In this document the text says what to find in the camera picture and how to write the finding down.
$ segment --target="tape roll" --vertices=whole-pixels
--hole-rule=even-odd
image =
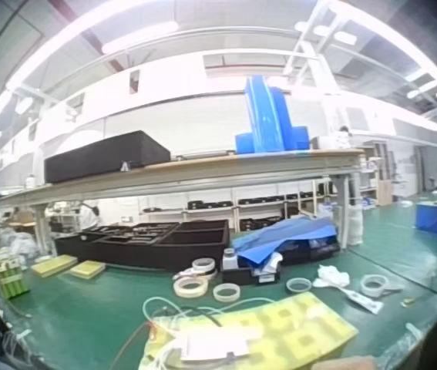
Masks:
[[[229,290],[235,292],[233,294],[227,294],[227,295],[221,294],[222,291],[229,291]],[[219,302],[225,302],[225,303],[235,302],[237,299],[240,298],[240,287],[237,284],[232,284],[232,283],[220,284],[213,289],[213,296]]]
[[[389,280],[382,275],[365,275],[361,281],[362,293],[372,298],[379,298],[389,287]]]
[[[197,276],[182,277],[173,283],[173,290],[175,294],[182,298],[201,297],[208,290],[208,280]]]
[[[312,288],[312,283],[309,279],[305,277],[294,277],[287,281],[285,288],[287,289],[287,293],[304,293],[305,291],[310,291]]]
[[[193,261],[193,270],[199,273],[206,273],[215,269],[215,260],[213,258],[198,258]]]

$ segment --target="ceiling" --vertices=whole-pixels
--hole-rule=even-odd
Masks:
[[[5,80],[43,42],[54,36],[76,16],[103,3],[104,0],[0,0],[0,91]],[[202,35],[138,49],[128,56],[98,64],[76,75],[69,83],[58,84],[64,77],[101,56],[100,46],[147,25],[175,19],[180,30],[223,25],[257,25],[294,30],[294,24],[307,21],[315,0],[156,0],[148,5],[123,12],[97,25],[90,32],[76,37],[44,62],[26,83],[50,96],[63,99],[83,86],[114,72],[141,62],[185,52],[205,49],[258,47],[292,50],[296,35]],[[354,5],[392,25],[419,45],[437,62],[437,5],[430,0],[354,0]],[[345,31],[358,37],[351,50],[361,52],[408,74],[415,64],[385,48],[381,39],[374,38],[360,26],[349,22]],[[327,52],[338,82],[358,93],[386,99],[402,106],[412,106],[424,112],[429,107],[406,102],[409,87],[404,81],[381,74],[340,50]],[[26,116],[14,114],[13,101],[0,116],[2,141],[8,140],[27,122]]]

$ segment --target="yellow tray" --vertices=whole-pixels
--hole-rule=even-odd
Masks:
[[[291,370],[310,368],[321,359],[337,357],[358,330],[331,310],[312,293],[297,294],[284,300],[257,308],[214,316],[224,327],[259,329],[260,339],[249,341],[250,354],[236,361],[220,364],[220,370]],[[168,326],[169,318],[162,318]],[[203,317],[185,318],[173,330],[213,325]],[[172,340],[166,331],[156,327],[146,343],[140,370],[149,369],[152,358]],[[180,351],[174,350],[167,358],[167,367],[185,368]]]
[[[58,272],[63,271],[77,263],[78,259],[76,257],[63,254],[62,256],[40,262],[39,264],[34,264],[32,266],[32,270],[39,274],[42,278],[47,278],[48,276],[57,274]]]
[[[84,261],[73,267],[69,272],[78,278],[91,279],[105,270],[105,264],[95,261]]]

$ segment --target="green workbench surface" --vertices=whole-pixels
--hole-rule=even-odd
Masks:
[[[347,271],[353,289],[358,289],[365,274],[383,274],[403,286],[402,291],[382,299],[385,306],[378,315],[348,301],[334,288],[312,289],[359,330],[345,347],[343,357],[373,355],[384,368],[394,368],[410,352],[410,345],[415,344],[405,327],[407,323],[425,334],[437,322],[437,277],[432,289],[427,288],[431,286],[429,272],[437,271],[437,235],[414,230],[414,219],[415,207],[402,208],[398,204],[366,212],[364,245],[321,262]],[[241,298],[286,298],[285,281],[294,277],[313,280],[318,265],[284,267],[280,283],[244,287]],[[59,370],[108,370],[126,339],[145,321],[141,307],[147,298],[158,295],[179,305],[225,305],[212,298],[210,289],[202,298],[178,298],[173,293],[171,277],[165,272],[113,267],[89,281],[69,273],[46,279],[27,273],[31,291],[12,302],[33,318],[19,318],[0,305],[5,307],[16,333],[32,329],[25,339],[50,365]],[[405,298],[416,300],[403,308],[401,302]],[[157,304],[152,305],[150,311],[157,308]],[[144,337],[128,348],[117,369],[137,368]]]

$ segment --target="blue bin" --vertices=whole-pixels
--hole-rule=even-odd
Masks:
[[[254,153],[252,133],[239,133],[235,136],[235,151],[237,154]]]
[[[274,107],[277,110],[284,148],[285,150],[297,150],[294,131],[292,130],[290,115],[288,114],[287,101],[285,100],[283,90],[279,87],[270,87],[270,91],[273,95]]]
[[[285,150],[273,96],[264,77],[249,77],[245,94],[254,140],[254,152],[267,153]]]
[[[309,150],[311,148],[309,131],[306,126],[292,127],[297,150]]]
[[[437,233],[437,202],[421,202],[417,204],[415,227],[419,230]]]

